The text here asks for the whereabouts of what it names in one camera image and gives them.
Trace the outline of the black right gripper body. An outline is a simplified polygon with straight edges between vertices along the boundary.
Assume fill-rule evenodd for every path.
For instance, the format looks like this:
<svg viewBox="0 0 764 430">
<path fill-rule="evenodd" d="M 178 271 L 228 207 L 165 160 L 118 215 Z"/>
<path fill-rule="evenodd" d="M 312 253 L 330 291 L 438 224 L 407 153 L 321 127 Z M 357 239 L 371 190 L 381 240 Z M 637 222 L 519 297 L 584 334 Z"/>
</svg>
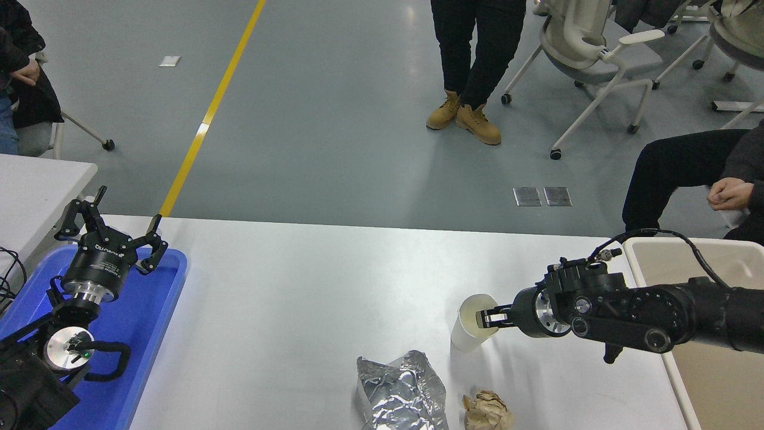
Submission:
<svg viewBox="0 0 764 430">
<path fill-rule="evenodd" d="M 535 310 L 536 288 L 525 288 L 518 292 L 509 310 L 509 318 L 514 326 L 524 335 L 533 338 L 542 337 L 540 322 Z"/>
</svg>

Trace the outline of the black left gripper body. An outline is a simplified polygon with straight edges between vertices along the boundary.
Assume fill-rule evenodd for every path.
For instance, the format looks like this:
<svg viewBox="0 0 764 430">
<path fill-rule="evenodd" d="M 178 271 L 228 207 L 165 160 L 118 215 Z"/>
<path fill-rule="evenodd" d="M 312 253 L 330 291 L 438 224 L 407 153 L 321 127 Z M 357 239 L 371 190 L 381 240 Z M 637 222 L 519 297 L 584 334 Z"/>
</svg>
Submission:
<svg viewBox="0 0 764 430">
<path fill-rule="evenodd" d="M 135 248 L 128 248 L 132 238 L 120 231 L 107 231 L 102 238 L 97 231 L 87 232 L 78 241 L 78 250 L 63 276 L 61 286 L 74 294 L 75 288 L 88 281 L 104 287 L 106 297 L 119 297 L 130 267 L 137 262 Z"/>
</svg>

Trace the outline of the person's hand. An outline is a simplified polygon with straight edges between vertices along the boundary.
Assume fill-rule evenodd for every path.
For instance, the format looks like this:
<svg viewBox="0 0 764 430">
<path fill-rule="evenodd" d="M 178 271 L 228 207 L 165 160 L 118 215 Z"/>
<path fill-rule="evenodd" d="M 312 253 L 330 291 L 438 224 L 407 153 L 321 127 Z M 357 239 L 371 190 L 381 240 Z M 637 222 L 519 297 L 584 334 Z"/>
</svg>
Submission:
<svg viewBox="0 0 764 430">
<path fill-rule="evenodd" d="M 9 73 L 16 81 L 24 82 L 26 85 L 36 85 L 40 79 L 41 68 L 35 58 L 30 58 L 28 64 L 23 68 Z"/>
</svg>

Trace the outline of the person's left hand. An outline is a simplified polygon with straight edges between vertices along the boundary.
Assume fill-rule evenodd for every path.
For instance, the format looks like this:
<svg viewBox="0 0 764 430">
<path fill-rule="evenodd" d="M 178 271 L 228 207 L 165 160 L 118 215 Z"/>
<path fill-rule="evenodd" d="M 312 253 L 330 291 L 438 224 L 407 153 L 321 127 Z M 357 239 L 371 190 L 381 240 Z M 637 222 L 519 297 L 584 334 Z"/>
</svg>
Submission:
<svg viewBox="0 0 764 430">
<path fill-rule="evenodd" d="M 753 188 L 753 183 L 726 177 L 712 184 L 707 202 L 715 211 L 742 210 L 748 207 Z"/>
</svg>

